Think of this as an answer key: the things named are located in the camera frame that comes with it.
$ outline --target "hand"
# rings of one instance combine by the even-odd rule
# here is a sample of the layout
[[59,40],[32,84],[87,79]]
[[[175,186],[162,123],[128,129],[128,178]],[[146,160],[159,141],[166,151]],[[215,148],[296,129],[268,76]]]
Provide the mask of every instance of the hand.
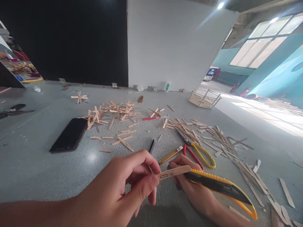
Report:
[[[126,226],[137,216],[146,197],[156,204],[161,172],[156,159],[146,150],[114,157],[96,178],[75,198],[70,213],[74,226]],[[131,190],[125,194],[125,185]]]
[[[179,154],[175,159],[170,161],[169,164],[172,168],[176,168],[178,165],[189,165],[192,169],[202,171],[197,163],[192,162],[183,154]],[[184,174],[174,176],[174,181],[175,184],[177,184],[178,181],[180,182],[189,201],[203,215],[211,217],[220,206],[220,202],[216,199],[212,191],[200,184],[190,182],[185,178]]]

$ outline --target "metal bracket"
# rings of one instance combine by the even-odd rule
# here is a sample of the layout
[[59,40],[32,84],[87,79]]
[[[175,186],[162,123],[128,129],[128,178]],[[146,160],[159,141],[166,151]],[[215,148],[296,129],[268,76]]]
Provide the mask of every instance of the metal bracket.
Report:
[[60,83],[66,83],[64,78],[59,78]]

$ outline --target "phone screen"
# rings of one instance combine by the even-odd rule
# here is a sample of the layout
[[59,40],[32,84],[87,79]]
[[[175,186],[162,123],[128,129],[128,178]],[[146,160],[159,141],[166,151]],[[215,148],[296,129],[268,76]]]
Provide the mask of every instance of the phone screen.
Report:
[[51,147],[50,152],[57,153],[75,150],[82,138],[86,125],[87,120],[83,118],[71,119],[54,145]]

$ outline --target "forearm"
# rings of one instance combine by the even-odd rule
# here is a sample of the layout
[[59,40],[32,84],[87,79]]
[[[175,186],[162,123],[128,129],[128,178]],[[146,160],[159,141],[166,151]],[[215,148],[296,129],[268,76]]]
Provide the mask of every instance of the forearm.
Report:
[[254,227],[251,222],[220,204],[209,218],[220,227]]
[[63,201],[19,201],[0,204],[0,226],[67,226],[71,217]]

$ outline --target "right hand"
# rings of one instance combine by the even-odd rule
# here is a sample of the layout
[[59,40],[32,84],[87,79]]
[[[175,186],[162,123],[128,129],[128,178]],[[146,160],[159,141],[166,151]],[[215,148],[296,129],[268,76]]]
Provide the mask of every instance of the right hand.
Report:
[[[183,154],[179,154],[175,159],[169,162],[172,168],[177,168],[178,165],[189,165],[192,169],[202,171],[201,167],[192,162]],[[192,183],[187,180],[184,174],[174,176],[175,184],[180,182],[180,185],[193,206],[203,215],[211,217],[220,206],[220,202],[216,199],[212,191],[208,188]]]

